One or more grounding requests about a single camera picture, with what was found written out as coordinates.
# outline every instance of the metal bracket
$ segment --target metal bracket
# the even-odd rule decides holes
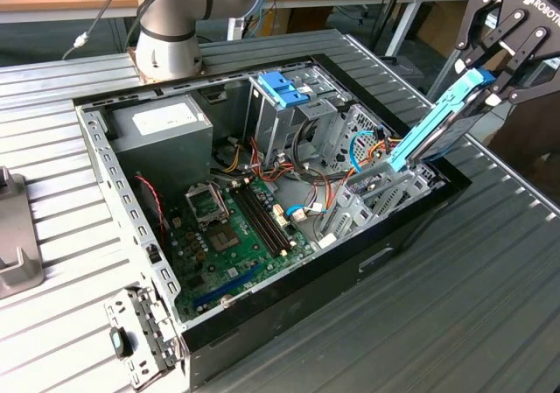
[[[163,303],[151,288],[122,290],[105,304],[111,343],[135,389],[175,368],[180,341]]]
[[[23,176],[0,167],[0,299],[28,290],[44,274]]]

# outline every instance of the yellow wire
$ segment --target yellow wire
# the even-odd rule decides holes
[[[237,165],[239,164],[239,152],[241,150],[241,146],[237,146],[237,151],[235,152],[235,158],[234,158],[234,162],[225,170],[223,170],[224,172],[232,172],[233,170],[235,170],[237,168]]]

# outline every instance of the aluminum table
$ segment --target aluminum table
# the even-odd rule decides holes
[[[210,72],[325,53],[405,122],[430,106],[336,31],[213,43],[203,53]],[[27,178],[46,273],[0,301],[2,392],[131,391],[102,303],[139,275],[69,100],[138,83],[125,55],[0,69],[0,164]],[[200,392],[552,392],[559,211],[472,138],[449,159],[472,186],[410,251]],[[177,390],[166,378],[154,391]]]

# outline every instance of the blue drive bracket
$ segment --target blue drive bracket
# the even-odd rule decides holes
[[[258,82],[283,108],[305,104],[310,100],[309,95],[301,94],[294,87],[293,82],[284,78],[279,72],[260,74]]]
[[[391,152],[388,163],[393,170],[400,172],[406,168],[408,160],[416,149],[436,130],[448,117],[457,114],[466,105],[466,100],[475,90],[495,81],[492,74],[484,69],[469,69],[451,85],[437,100],[433,109],[422,119],[407,136]]]

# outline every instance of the gray power supply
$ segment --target gray power supply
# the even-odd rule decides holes
[[[128,177],[142,170],[164,196],[209,178],[213,126],[190,95],[118,109],[113,125],[111,145]]]

